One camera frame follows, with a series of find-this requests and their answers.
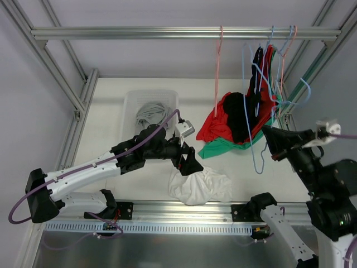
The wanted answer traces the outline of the grey tank top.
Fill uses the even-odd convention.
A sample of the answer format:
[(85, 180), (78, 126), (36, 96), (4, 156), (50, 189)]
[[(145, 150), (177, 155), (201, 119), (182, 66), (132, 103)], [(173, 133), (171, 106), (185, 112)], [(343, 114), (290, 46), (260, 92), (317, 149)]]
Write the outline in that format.
[(137, 130), (144, 130), (149, 125), (161, 125), (172, 111), (169, 106), (161, 102), (145, 103), (136, 114)]

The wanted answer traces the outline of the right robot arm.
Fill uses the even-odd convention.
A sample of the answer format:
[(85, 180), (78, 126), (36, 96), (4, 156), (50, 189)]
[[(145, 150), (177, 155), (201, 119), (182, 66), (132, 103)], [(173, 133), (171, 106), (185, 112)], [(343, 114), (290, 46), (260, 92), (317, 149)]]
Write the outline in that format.
[[(317, 130), (287, 131), (264, 126), (262, 132), (274, 161), (288, 160), (308, 191), (307, 211), (319, 252), (314, 253), (285, 219), (270, 193), (251, 197), (250, 217), (267, 224), (296, 267), (351, 267), (356, 247), (356, 161), (342, 159), (324, 166), (323, 145), (342, 138), (338, 123)], [(313, 153), (320, 150), (320, 156)]]

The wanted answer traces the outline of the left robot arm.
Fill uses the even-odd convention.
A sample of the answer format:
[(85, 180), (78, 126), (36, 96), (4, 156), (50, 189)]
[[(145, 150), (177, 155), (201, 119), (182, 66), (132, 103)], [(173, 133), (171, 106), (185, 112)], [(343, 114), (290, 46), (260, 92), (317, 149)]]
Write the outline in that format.
[(44, 223), (63, 212), (91, 213), (109, 219), (117, 209), (110, 190), (96, 193), (79, 193), (77, 190), (98, 180), (124, 175), (143, 168), (147, 160), (171, 160), (183, 176), (203, 171), (195, 159), (195, 149), (181, 141), (178, 135), (169, 140), (166, 131), (158, 125), (150, 125), (132, 139), (121, 142), (96, 160), (45, 173), (38, 168), (29, 174), (25, 194), (33, 223)]

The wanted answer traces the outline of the white tank top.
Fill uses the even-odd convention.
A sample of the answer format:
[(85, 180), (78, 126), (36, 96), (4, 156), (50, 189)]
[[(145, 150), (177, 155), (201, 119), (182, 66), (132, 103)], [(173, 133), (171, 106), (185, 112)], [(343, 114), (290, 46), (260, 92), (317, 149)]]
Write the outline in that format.
[(168, 195), (185, 205), (204, 205), (209, 201), (228, 203), (232, 201), (231, 179), (208, 166), (191, 175), (171, 173)]

